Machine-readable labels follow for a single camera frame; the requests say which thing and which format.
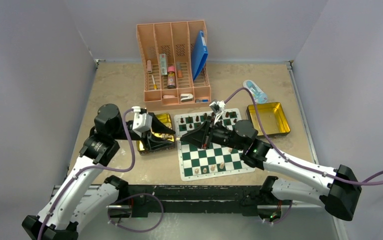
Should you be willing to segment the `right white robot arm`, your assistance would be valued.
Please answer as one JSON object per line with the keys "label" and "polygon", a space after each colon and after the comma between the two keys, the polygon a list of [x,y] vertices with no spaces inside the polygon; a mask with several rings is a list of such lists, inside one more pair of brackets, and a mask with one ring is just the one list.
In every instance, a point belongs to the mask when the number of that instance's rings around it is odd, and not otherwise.
{"label": "right white robot arm", "polygon": [[261,199],[268,204],[275,200],[297,200],[324,207],[332,216],[351,221],[362,192],[353,170],[311,163],[288,155],[257,138],[257,130],[248,120],[239,120],[232,129],[205,120],[197,129],[179,139],[199,149],[217,144],[242,151],[240,159],[251,168],[283,174],[298,183],[291,187],[276,178],[266,180],[260,190]]}

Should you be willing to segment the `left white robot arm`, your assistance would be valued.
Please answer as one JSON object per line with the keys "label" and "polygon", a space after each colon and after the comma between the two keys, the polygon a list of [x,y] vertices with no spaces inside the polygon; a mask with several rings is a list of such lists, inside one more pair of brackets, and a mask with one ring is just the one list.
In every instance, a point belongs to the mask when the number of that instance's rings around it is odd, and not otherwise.
{"label": "left white robot arm", "polygon": [[90,197],[85,197],[90,185],[118,152],[119,140],[148,141],[152,147],[172,146],[173,142],[159,134],[174,135],[175,131],[160,122],[146,109],[134,106],[130,121],[112,103],[102,105],[94,126],[85,140],[72,171],[49,201],[36,215],[28,215],[22,227],[33,240],[76,240],[79,233],[99,213],[111,204],[133,205],[137,198],[154,198],[153,193],[131,194],[129,184],[111,175]]}

